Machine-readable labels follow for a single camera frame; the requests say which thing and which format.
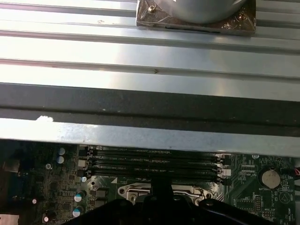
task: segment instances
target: corrugated metal panel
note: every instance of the corrugated metal panel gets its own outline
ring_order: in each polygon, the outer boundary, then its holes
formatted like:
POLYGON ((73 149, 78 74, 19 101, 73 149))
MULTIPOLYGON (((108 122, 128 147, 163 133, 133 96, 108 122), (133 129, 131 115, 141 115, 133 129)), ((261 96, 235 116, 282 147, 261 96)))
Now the corrugated metal panel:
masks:
POLYGON ((0 82, 73 76, 68 86, 300 101, 299 2, 258 0, 253 37, 138 28, 135 9, 131 0, 1 1, 9 75, 0 82))
MULTIPOLYGON (((0 1, 0 82, 300 101, 300 1, 253 37, 135 26, 136 2, 0 1)), ((0 119, 0 138, 299 156, 300 139, 0 119)))

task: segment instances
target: red wire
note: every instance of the red wire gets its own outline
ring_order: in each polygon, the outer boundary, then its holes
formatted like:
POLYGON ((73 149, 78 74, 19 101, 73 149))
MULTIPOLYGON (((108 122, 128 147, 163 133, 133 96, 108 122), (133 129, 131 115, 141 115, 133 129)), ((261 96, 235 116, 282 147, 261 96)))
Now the red wire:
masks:
POLYGON ((295 168, 295 173, 296 173, 297 176, 300 176, 300 171, 296 168, 295 168))

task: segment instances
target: motherboard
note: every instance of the motherboard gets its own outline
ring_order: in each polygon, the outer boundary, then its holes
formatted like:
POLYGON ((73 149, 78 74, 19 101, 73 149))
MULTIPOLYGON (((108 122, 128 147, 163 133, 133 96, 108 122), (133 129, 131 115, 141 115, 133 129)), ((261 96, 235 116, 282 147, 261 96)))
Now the motherboard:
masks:
POLYGON ((291 158, 19 142, 0 175, 0 214, 13 211, 19 225, 60 225, 118 198, 142 202, 154 176, 195 205, 213 198, 295 224, 291 158))

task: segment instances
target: capacitor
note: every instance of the capacitor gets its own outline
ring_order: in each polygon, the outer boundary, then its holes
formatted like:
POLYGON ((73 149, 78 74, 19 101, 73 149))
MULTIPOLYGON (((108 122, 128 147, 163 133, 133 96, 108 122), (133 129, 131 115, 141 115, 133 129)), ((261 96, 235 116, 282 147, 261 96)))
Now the capacitor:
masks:
POLYGON ((280 176, 275 170, 267 170, 262 174, 262 183, 270 189, 280 185, 280 176))
POLYGON ((86 191, 80 191, 74 196, 75 202, 80 202, 86 196, 86 191))
POLYGON ((73 216, 79 217, 81 214, 83 214, 83 212, 84 212, 84 208, 79 205, 73 210, 73 216))
POLYGON ((44 222, 48 223, 56 218, 56 213, 53 211, 47 212, 44 217, 44 222))
POLYGON ((63 164, 65 161, 64 157, 63 156, 58 156, 57 159, 56 159, 56 162, 58 164, 63 164))
POLYGON ((87 177, 81 177, 81 182, 82 183, 86 182, 87 180, 88 180, 87 177))
POLYGON ((59 154, 60 156, 63 156, 65 153, 66 153, 66 150, 65 150, 64 148, 60 148, 60 149, 58 150, 58 154, 59 154))

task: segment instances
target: black dimm slot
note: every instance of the black dimm slot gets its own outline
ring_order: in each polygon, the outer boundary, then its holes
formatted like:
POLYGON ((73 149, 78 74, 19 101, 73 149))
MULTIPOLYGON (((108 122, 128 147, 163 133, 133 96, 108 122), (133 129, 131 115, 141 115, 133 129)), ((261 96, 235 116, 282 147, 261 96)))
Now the black dimm slot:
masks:
POLYGON ((152 177, 166 177, 172 179, 185 179, 185 180, 199 180, 199 181, 208 181, 208 182, 218 182, 218 176, 210 174, 202 174, 198 176, 192 176, 189 174, 176 174, 176 173, 166 173, 166 172, 141 172, 141 171, 112 171, 112 170, 94 170, 92 175, 101 175, 101 176, 126 176, 126 177, 139 177, 139 178, 152 178, 152 177))
POLYGON ((139 167, 157 167, 162 169, 186 169, 186 170, 199 170, 203 172, 217 173, 220 168, 216 165, 204 165, 204 164, 189 164, 189 163, 160 163, 160 162, 137 162, 137 161, 122 161, 122 160, 108 160, 108 159, 97 159, 89 161, 89 165, 123 165, 123 166, 139 166, 139 167))
POLYGON ((111 170, 111 171, 127 171, 128 174, 132 172, 139 173, 172 173, 178 176, 202 176, 212 175, 217 176, 214 171, 201 171, 201 170, 186 170, 186 169, 165 169, 160 167, 136 167, 136 166, 121 166, 121 165, 96 165, 93 167, 95 170, 111 170))
POLYGON ((198 160, 198 159, 194 159, 194 158, 177 158, 177 157, 169 157, 169 156, 165 156, 165 157, 161 157, 161 156, 153 156, 153 155, 128 155, 128 154, 106 154, 106 153, 97 153, 96 155, 93 155, 92 157, 89 158, 90 159, 103 159, 103 158, 111 158, 111 159, 115 159, 115 160, 121 160, 121 161, 130 161, 130 162, 134 162, 134 161, 143 161, 143 162, 147 162, 147 161, 152 161, 152 162, 157 162, 157 163, 175 163, 175 164, 180 164, 180 163, 191 163, 191 164, 212 164, 213 162, 209 161, 209 160, 198 160))
POLYGON ((197 161, 205 161, 217 163, 219 158, 211 153, 201 153, 201 152, 188 152, 188 151, 178 151, 178 150, 148 150, 148 149, 131 149, 131 148, 115 148, 115 147, 105 147, 100 146, 101 149, 94 149, 95 155, 99 154, 109 154, 109 155, 125 155, 125 156, 156 156, 159 158, 190 158, 197 161))

